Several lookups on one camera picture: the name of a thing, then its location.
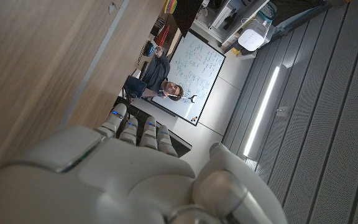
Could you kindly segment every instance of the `dark sweater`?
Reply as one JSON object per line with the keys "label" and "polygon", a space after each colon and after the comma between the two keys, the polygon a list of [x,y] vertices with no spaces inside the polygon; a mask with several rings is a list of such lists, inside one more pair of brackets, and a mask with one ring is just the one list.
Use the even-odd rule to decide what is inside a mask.
{"label": "dark sweater", "polygon": [[147,84],[146,88],[156,92],[160,91],[161,83],[167,79],[170,69],[171,66],[166,56],[162,55],[158,58],[154,55],[142,79]]}

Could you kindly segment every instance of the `whiteboard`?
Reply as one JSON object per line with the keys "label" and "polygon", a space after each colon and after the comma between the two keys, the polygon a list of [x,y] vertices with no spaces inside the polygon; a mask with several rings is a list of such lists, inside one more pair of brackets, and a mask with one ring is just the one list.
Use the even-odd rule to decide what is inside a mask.
{"label": "whiteboard", "polygon": [[168,81],[182,86],[184,97],[197,95],[195,103],[189,99],[173,101],[161,97],[152,101],[196,126],[225,58],[189,32],[173,53]]}

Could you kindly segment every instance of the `man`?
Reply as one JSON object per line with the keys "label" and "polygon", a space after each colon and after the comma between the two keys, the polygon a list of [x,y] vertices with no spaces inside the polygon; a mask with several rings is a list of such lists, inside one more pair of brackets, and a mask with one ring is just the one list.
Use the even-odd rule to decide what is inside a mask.
{"label": "man", "polygon": [[183,96],[183,88],[173,82],[168,82],[167,76],[170,71],[169,61],[163,55],[161,48],[157,49],[156,56],[149,64],[144,74],[143,81],[128,76],[124,89],[127,92],[128,100],[132,102],[133,98],[159,96],[178,101]]}

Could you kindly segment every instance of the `fluorescent light strip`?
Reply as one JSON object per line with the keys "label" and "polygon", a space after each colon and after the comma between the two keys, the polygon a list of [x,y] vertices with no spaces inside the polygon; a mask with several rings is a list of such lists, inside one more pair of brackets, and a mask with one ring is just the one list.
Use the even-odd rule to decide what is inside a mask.
{"label": "fluorescent light strip", "polygon": [[263,117],[263,115],[264,115],[264,113],[265,113],[266,106],[267,106],[267,102],[269,101],[270,94],[272,94],[273,86],[274,86],[274,83],[276,82],[276,79],[277,79],[277,76],[278,76],[278,72],[279,72],[279,71],[280,71],[280,67],[276,67],[276,69],[274,70],[272,79],[270,80],[270,83],[268,84],[267,91],[266,91],[266,95],[265,95],[265,97],[264,97],[264,100],[263,100],[263,102],[262,102],[262,105],[260,106],[258,115],[257,115],[256,120],[255,120],[255,123],[254,123],[254,127],[252,127],[251,134],[249,135],[249,138],[248,138],[246,147],[245,147],[245,149],[244,149],[244,155],[245,155],[245,156],[248,156],[249,151],[250,151],[250,149],[251,149],[251,145],[252,145],[252,143],[254,142],[254,139],[255,139],[255,136],[256,136],[256,132],[258,131],[260,122],[261,122],[262,117]]}

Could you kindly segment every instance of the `blue object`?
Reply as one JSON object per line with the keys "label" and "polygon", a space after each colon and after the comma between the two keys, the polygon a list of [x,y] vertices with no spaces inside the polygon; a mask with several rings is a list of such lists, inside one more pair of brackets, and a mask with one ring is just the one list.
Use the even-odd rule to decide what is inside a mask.
{"label": "blue object", "polygon": [[122,115],[119,114],[119,113],[117,113],[116,111],[112,111],[111,113],[112,113],[112,114],[116,114],[116,115],[118,115],[120,118],[122,118]]}
{"label": "blue object", "polygon": [[148,56],[148,57],[151,56],[153,54],[153,52],[154,52],[154,45],[151,45],[149,47],[149,49],[146,49],[146,52],[147,52],[146,56]]}

